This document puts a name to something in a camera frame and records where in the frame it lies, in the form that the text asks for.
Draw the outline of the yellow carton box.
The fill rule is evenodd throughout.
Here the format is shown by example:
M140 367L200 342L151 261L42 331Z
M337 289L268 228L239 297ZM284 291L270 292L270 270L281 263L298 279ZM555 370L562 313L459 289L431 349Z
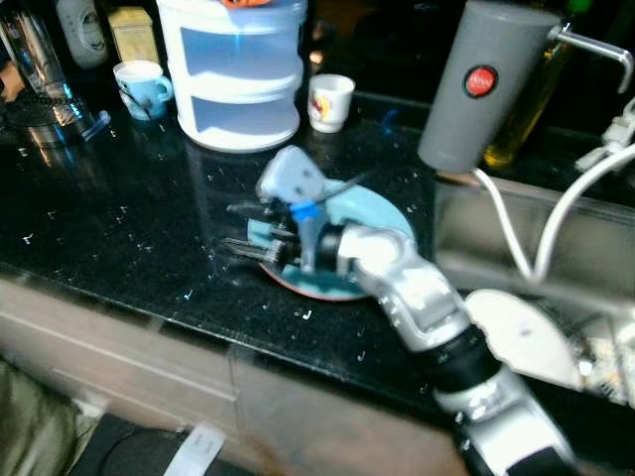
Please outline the yellow carton box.
M121 62L149 60L158 63L162 60L154 20L142 6L112 6L108 10L107 23Z

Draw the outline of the olive green cloth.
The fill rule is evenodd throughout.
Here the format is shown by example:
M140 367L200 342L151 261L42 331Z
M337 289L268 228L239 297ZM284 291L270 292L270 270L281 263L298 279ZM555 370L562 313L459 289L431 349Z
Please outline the olive green cloth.
M0 476L67 476L91 427L63 395L0 359Z

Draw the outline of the stainless steel sink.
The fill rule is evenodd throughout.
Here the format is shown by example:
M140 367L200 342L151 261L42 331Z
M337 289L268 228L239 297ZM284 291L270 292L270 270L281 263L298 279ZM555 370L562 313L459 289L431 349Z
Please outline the stainless steel sink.
M488 191L439 187L436 262L462 291L492 289L516 295L548 314L571 341L577 359L582 337L607 337L630 352L635 384L635 210L582 198L571 206L555 239L542 282L520 273L505 242Z

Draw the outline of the shallow brown drawer front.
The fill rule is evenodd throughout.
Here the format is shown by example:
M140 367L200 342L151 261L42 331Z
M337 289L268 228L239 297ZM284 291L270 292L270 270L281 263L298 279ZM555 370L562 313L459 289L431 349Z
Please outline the shallow brown drawer front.
M3 280L0 312L72 343L197 380L201 385L230 385L227 344L153 314L60 297Z

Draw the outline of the white stacked plastic container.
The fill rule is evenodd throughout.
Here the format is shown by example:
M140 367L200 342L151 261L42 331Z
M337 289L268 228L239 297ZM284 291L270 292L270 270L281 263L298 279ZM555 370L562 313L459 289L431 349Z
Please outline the white stacked plastic container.
M296 95L306 0L230 8L222 0L156 0L179 126L218 153L286 144L301 118Z

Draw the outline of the clear glass jug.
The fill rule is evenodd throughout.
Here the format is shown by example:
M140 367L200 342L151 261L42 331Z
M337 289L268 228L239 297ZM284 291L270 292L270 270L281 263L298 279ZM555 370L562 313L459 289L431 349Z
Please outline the clear glass jug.
M0 42L28 89L52 104L75 99L44 20L23 0L0 3Z

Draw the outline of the metal mesh strainer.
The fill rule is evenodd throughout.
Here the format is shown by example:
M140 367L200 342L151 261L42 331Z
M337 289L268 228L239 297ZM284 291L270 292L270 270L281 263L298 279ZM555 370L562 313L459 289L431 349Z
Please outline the metal mesh strainer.
M0 137L40 149L86 144L108 127L112 117L105 110L87 113L81 109L22 100L0 105Z

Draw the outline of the white cup with print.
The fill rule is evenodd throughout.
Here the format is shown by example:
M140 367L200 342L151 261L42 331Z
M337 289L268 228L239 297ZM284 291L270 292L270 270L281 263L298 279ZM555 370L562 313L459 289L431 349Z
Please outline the white cup with print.
M314 131L336 133L348 118L355 81L345 75L322 73L309 81L308 114Z

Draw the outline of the deep brown drawer front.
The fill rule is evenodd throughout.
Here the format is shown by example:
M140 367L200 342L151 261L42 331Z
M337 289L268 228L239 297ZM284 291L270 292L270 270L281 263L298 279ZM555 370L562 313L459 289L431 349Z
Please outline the deep brown drawer front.
M0 316L0 350L70 398L142 424L209 424L240 443L225 355L124 327L63 332Z

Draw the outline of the olive oil bottle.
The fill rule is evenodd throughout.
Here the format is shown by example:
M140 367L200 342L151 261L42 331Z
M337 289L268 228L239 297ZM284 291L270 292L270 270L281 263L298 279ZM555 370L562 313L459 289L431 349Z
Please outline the olive oil bottle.
M482 163L491 168L507 168L514 162L540 121L546 105L552 100L560 76L574 55L572 50L571 46L556 44L544 51L543 60L528 77L511 112L496 132L494 140L486 147Z

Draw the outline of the light blue mug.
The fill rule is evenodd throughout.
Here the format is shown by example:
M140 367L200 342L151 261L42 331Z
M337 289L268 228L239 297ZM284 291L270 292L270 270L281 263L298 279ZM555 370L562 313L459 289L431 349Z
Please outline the light blue mug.
M168 115L176 90L153 60L123 60L112 68L124 108L136 121L159 121Z

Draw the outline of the grey canister with red label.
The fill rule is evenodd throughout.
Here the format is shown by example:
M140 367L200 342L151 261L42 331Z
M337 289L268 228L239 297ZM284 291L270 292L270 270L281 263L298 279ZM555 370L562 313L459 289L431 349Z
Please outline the grey canister with red label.
M435 171L466 173L543 58L557 14L503 0L468 0L417 153Z

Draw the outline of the brown cabinet panel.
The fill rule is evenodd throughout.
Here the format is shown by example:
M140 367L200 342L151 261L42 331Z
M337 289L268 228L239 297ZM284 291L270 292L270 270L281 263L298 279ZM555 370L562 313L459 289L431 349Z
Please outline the brown cabinet panel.
M237 427L277 476L470 476L449 432L245 346L228 349Z

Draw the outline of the white bottle with label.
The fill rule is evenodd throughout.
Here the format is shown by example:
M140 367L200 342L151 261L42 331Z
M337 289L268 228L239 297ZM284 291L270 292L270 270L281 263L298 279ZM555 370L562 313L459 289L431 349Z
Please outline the white bottle with label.
M67 49L78 68L95 68L108 59L107 41L94 0L56 0Z

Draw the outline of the plain white plate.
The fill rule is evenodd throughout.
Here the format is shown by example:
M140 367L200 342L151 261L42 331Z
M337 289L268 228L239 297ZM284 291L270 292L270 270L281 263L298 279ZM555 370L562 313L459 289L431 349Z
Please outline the plain white plate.
M464 304L496 357L514 371L572 390L583 387L571 341L542 309L492 289L470 292Z

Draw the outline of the metal tap spout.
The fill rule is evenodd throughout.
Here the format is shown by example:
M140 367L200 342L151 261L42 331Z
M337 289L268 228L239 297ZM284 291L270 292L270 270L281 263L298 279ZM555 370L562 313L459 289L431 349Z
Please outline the metal tap spout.
M573 46L576 49L581 49L591 54L598 55L600 58L608 60L616 60L621 64L623 73L621 80L618 81L617 94L625 94L631 87L632 78L635 75L635 59L634 55L630 51L623 50L621 47L616 47L610 44L605 44L603 41L595 40L594 38L577 35L564 26L554 26L546 35L549 41L558 42L558 44L566 44Z

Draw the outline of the light blue plate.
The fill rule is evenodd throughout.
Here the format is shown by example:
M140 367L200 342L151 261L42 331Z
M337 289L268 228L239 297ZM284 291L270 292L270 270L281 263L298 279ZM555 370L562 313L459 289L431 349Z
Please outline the light blue plate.
M409 239L416 236L405 213L376 191L355 184L353 181L341 181L336 178L326 179L325 190L326 199L323 203L337 227L337 246L343 232L354 225L398 230ZM239 240L264 246L266 244L264 231L266 231L266 225L263 222L258 219L248 219L248 234L244 239ZM325 300L325 302L352 302L368 296L367 291L353 280L352 274L340 271L337 264L332 271L320 269L314 273L301 272L301 269L296 266L273 269L262 263L259 264L272 280L304 298Z

